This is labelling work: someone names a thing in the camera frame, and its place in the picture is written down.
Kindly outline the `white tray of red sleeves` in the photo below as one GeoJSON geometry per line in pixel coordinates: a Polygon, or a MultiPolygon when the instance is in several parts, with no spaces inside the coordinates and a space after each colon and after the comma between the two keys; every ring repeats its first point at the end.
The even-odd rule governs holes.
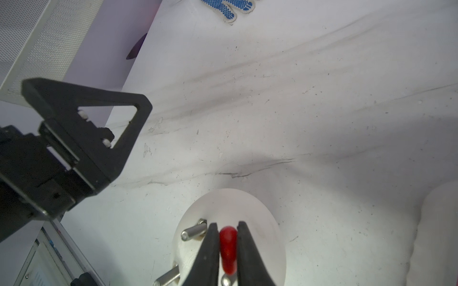
{"type": "Polygon", "coordinates": [[[424,199],[413,243],[408,286],[458,284],[458,183],[433,189],[424,199]]]}

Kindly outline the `red screw protection sleeve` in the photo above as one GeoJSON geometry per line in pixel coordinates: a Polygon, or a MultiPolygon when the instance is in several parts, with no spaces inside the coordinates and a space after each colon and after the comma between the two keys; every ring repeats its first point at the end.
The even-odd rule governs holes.
{"type": "Polygon", "coordinates": [[[223,270],[227,275],[237,271],[237,230],[232,226],[225,226],[219,232],[220,256],[223,270]]]}

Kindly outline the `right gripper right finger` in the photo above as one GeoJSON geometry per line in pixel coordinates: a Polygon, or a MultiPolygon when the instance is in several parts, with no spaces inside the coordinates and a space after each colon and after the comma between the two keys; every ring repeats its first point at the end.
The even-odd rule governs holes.
{"type": "Polygon", "coordinates": [[[239,286],[275,286],[244,221],[237,226],[237,282],[239,286]]]}

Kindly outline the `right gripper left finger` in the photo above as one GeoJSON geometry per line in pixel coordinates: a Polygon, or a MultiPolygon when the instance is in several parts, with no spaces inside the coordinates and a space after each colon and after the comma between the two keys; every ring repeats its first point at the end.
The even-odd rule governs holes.
{"type": "Polygon", "coordinates": [[[219,277],[220,239],[216,223],[209,225],[193,266],[183,286],[217,286],[219,277]]]}

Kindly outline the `blue dotted work glove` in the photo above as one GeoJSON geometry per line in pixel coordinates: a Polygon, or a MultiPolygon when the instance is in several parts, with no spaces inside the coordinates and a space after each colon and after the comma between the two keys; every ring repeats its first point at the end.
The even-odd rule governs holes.
{"type": "Polygon", "coordinates": [[[249,14],[254,11],[255,1],[247,0],[201,0],[208,8],[223,17],[225,23],[232,24],[237,20],[236,11],[249,14]]]}

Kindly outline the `white dome with screws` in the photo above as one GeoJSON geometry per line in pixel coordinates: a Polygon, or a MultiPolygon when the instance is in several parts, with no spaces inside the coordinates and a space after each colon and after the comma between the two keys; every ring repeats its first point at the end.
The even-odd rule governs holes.
{"type": "MultiPolygon", "coordinates": [[[[183,215],[172,240],[172,268],[154,281],[156,286],[182,286],[189,274],[209,225],[216,223],[220,232],[225,226],[237,230],[240,221],[247,223],[262,261],[275,286],[286,279],[286,250],[279,224],[256,197],[238,189],[219,189],[199,198],[183,215]]],[[[218,286],[238,286],[237,271],[225,274],[219,256],[218,286]]]]}

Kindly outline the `lower white mesh shelf bin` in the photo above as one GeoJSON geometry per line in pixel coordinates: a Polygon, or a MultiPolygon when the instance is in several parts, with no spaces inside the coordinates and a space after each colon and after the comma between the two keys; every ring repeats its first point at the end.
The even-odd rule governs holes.
{"type": "Polygon", "coordinates": [[[28,107],[23,80],[64,79],[102,1],[1,1],[1,101],[28,107]]]}

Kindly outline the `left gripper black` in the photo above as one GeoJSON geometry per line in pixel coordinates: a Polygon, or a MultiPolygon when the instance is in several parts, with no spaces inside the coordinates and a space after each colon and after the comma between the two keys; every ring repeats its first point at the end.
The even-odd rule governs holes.
{"type": "Polygon", "coordinates": [[[153,107],[145,95],[106,91],[44,78],[26,79],[21,93],[44,119],[52,143],[70,155],[66,169],[41,137],[1,128],[1,240],[33,220],[53,220],[104,190],[122,173],[153,107]],[[81,112],[84,107],[135,107],[116,137],[81,112]]]}

